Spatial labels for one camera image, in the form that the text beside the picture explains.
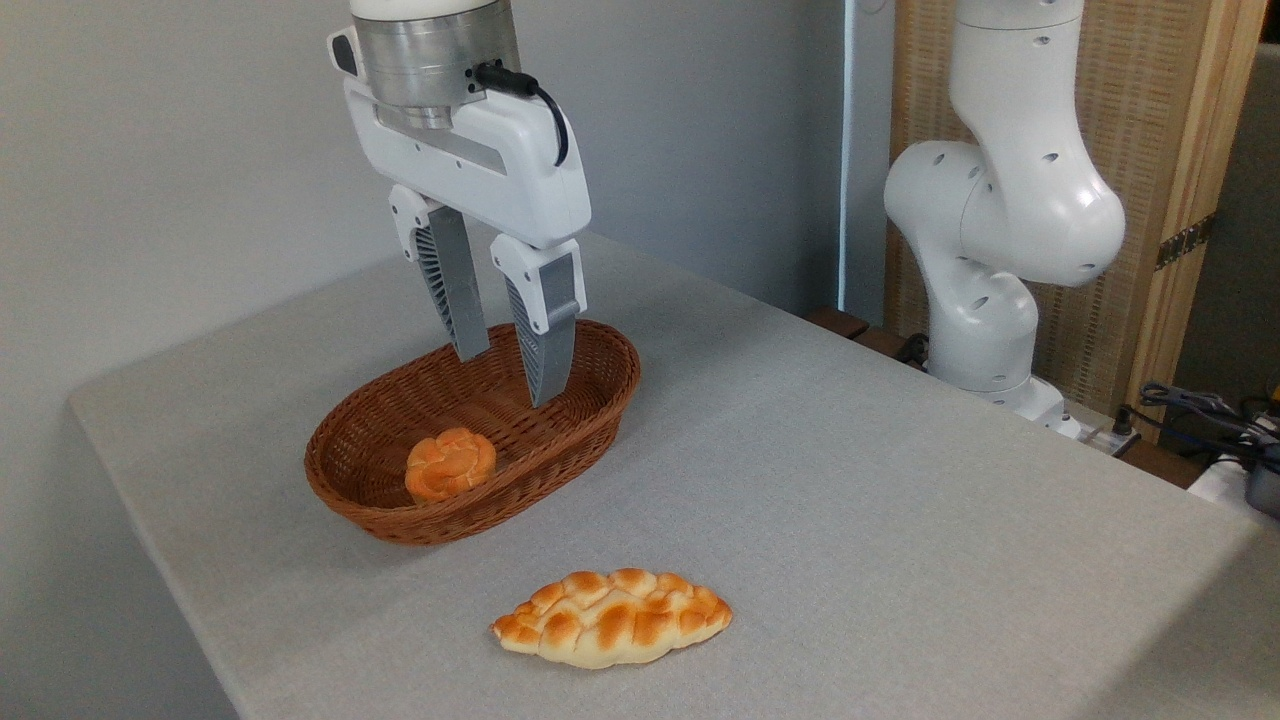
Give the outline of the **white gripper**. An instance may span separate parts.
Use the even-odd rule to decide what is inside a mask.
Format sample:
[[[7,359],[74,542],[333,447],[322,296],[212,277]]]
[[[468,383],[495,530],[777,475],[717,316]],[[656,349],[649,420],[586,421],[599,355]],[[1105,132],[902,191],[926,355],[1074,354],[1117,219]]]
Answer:
[[[454,109],[451,128],[428,129],[352,74],[344,90],[365,155],[398,183],[389,204],[404,256],[462,363],[490,347],[462,213],[509,234],[497,236],[492,258],[506,277],[531,405],[548,404],[564,391],[588,307],[580,247],[568,240],[593,217],[572,126],[563,123],[567,155],[557,165],[558,126],[540,99],[490,91]]]

